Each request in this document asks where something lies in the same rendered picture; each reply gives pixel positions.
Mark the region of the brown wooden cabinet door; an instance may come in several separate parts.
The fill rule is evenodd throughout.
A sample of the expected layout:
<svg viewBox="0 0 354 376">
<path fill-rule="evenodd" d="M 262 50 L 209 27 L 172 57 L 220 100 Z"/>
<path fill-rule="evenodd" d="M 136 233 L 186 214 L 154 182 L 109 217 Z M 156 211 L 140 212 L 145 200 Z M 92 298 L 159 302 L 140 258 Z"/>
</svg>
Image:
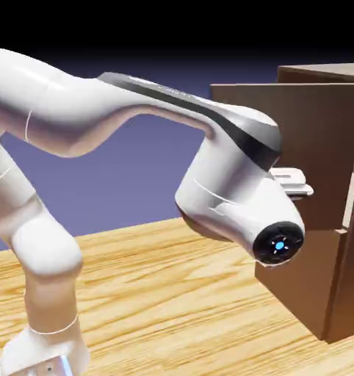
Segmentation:
<svg viewBox="0 0 354 376">
<path fill-rule="evenodd" d="M 318 339 L 328 306 L 345 230 L 309 231 L 297 255 L 278 267 L 255 266 L 255 277 Z"/>
<path fill-rule="evenodd" d="M 282 133 L 280 167 L 314 188 L 296 202 L 309 231 L 339 229 L 354 173 L 354 83 L 213 84 L 212 100 L 269 115 Z"/>
</svg>

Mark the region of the brown wooden cabinet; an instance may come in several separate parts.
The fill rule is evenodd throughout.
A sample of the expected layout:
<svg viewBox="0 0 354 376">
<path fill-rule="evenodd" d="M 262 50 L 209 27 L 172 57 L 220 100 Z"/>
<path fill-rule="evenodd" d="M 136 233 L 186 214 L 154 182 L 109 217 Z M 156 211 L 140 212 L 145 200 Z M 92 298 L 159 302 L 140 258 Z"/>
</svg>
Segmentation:
<svg viewBox="0 0 354 376">
<path fill-rule="evenodd" d="M 213 84 L 213 100 L 267 113 L 283 135 L 282 167 L 314 194 L 297 202 L 303 248 L 255 275 L 318 339 L 354 335 L 354 63 L 281 66 L 272 84 Z"/>
</svg>

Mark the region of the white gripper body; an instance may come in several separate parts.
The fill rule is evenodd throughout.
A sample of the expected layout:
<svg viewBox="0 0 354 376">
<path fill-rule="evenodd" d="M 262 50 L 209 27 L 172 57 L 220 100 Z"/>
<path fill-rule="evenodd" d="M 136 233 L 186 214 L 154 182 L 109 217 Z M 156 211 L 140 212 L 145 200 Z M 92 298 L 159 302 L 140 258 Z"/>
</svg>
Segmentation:
<svg viewBox="0 0 354 376">
<path fill-rule="evenodd" d="M 313 187 L 306 183 L 306 177 L 300 169 L 273 167 L 270 169 L 270 173 L 289 197 L 309 197 L 314 194 Z"/>
</svg>

